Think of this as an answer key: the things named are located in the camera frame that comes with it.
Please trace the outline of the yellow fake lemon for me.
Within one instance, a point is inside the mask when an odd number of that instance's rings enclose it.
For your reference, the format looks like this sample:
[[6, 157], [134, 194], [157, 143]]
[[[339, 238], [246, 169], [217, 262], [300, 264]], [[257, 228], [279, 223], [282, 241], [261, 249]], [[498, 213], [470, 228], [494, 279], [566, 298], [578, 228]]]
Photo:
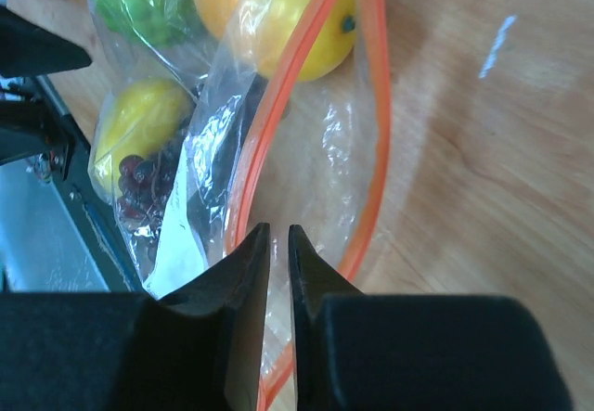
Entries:
[[127, 156], [147, 158], [160, 151], [193, 111], [194, 102], [177, 81], [147, 78], [128, 84], [100, 116], [89, 173], [100, 196], [118, 189], [116, 172]]

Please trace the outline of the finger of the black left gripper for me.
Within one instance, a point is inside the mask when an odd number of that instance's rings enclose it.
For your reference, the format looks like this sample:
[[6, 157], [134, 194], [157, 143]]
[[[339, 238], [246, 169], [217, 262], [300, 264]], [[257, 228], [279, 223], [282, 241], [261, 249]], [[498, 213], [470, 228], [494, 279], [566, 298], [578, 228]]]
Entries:
[[89, 54], [1, 6], [1, 75], [34, 77], [92, 64]]
[[1, 164], [45, 154], [62, 180], [71, 163], [71, 136], [43, 101], [1, 101]]

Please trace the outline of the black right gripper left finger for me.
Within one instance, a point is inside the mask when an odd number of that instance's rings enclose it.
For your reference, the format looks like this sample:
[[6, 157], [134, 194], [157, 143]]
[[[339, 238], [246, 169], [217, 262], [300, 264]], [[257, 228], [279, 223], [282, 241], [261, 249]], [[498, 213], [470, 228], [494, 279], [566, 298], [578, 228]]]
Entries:
[[127, 293], [5, 293], [5, 410], [255, 410], [270, 227], [155, 300]]

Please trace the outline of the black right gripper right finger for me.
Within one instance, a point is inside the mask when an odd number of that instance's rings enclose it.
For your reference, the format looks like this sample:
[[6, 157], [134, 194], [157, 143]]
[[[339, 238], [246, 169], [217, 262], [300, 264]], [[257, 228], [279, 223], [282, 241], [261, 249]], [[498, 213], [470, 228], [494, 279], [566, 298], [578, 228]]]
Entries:
[[543, 330], [513, 298], [372, 295], [289, 231], [300, 410], [569, 410]]

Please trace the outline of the clear zip top bag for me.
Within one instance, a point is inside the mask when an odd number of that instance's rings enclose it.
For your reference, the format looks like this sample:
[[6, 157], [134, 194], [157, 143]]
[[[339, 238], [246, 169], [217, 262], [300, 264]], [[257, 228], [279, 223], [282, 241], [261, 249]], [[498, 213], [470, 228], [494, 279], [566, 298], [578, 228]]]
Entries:
[[[138, 258], [132, 234], [116, 212], [118, 190], [105, 199], [113, 209], [143, 289], [160, 299], [229, 255], [258, 223], [270, 226], [264, 341], [258, 408], [267, 409], [292, 368], [288, 231], [301, 225], [314, 249], [342, 276], [352, 279], [364, 260], [377, 223], [391, 135], [391, 86], [385, 0], [356, 0], [354, 48], [336, 69], [309, 82], [299, 73], [336, 0], [310, 0], [271, 77], [235, 56], [227, 39], [201, 31], [166, 47], [131, 41], [112, 32], [88, 0], [101, 43], [120, 75], [100, 116], [130, 83], [159, 77], [177, 81], [194, 107], [181, 156], [192, 140], [236, 96], [255, 81], [266, 83], [252, 126], [239, 153], [222, 239], [205, 250], [181, 213], [188, 194], [174, 183], [166, 205], [164, 241], [156, 261]], [[89, 162], [94, 160], [94, 152]]]

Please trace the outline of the orange yellow fake mango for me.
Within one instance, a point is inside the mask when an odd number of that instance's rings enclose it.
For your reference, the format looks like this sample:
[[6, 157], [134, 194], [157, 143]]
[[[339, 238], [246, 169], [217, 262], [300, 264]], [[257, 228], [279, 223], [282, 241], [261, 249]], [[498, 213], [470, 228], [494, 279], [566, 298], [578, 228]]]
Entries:
[[[310, 0], [193, 0], [206, 30], [227, 39], [238, 59], [272, 76]], [[341, 65], [354, 48], [356, 0], [336, 0], [305, 59], [300, 82], [319, 79]]]

